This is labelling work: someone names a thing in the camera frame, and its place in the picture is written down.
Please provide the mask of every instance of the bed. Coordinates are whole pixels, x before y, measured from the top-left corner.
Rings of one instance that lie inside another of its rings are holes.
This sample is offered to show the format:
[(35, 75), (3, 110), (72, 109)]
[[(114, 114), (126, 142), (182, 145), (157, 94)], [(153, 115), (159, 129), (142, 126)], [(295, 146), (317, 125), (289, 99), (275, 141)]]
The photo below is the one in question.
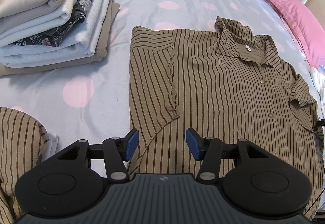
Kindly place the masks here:
[[(292, 64), (320, 97), (282, 20), (264, 0), (115, 0), (121, 5), (110, 32), (108, 56), (101, 62), (32, 75), (0, 78), (0, 106), (22, 110), (60, 137), (58, 150), (78, 139), (90, 144), (129, 132), (129, 53), (131, 30), (187, 28), (214, 31), (217, 16), (249, 26), (255, 35), (270, 35), (279, 56)], [(101, 161), (92, 169), (105, 176)]]

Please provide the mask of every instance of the shirt collar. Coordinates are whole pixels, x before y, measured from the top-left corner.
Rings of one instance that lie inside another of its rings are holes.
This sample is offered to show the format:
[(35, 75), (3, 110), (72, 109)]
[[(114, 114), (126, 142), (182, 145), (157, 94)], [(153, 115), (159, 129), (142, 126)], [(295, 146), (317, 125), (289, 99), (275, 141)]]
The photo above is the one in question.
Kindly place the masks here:
[[(241, 57), (236, 43), (248, 45), (251, 48), (265, 51), (265, 57), (261, 65), (270, 65), (281, 73), (281, 62), (277, 48), (269, 35), (255, 36), (248, 26), (243, 26), (240, 22), (220, 17), (216, 19), (216, 32), (218, 33), (218, 41), (214, 45), (217, 46), (217, 53), (246, 60), (246, 58)], [(256, 62), (253, 57), (248, 58), (248, 60)]]

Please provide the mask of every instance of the stack of folded clothes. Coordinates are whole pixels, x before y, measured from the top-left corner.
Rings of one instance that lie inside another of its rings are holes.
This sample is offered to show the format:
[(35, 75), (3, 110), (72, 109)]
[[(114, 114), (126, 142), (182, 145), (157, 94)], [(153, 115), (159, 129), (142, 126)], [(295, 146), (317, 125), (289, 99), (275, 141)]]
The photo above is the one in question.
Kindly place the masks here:
[(0, 75), (100, 61), (113, 0), (0, 0)]

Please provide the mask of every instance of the striped fabric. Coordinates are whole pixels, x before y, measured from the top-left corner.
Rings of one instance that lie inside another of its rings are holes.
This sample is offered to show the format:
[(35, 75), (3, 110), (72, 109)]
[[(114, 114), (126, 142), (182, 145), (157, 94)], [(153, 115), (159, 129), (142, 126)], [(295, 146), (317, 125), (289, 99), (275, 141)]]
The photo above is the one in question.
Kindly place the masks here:
[[(140, 131), (130, 174), (194, 173), (184, 131), (224, 143), (248, 139), (305, 173), (321, 192), (322, 129), (307, 83), (268, 35), (218, 17), (216, 32), (135, 27), (130, 52), (131, 128)], [(220, 177), (233, 168), (223, 160)], [(318, 203), (308, 212), (311, 217)]]
[(20, 176), (35, 167), (48, 136), (33, 117), (0, 107), (0, 223), (10, 224), (23, 215), (14, 189)]

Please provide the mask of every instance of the gray ribbed panel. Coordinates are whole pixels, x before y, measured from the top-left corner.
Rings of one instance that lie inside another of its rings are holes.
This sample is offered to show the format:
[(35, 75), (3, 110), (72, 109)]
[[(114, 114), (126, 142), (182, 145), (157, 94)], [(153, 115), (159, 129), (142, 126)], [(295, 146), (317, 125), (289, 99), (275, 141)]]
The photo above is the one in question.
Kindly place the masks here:
[(258, 220), (233, 209), (215, 186), (202, 185), (192, 175), (137, 174), (126, 184), (113, 185), (104, 199), (80, 215), (44, 220), (26, 215), (18, 224), (304, 224), (303, 216)]

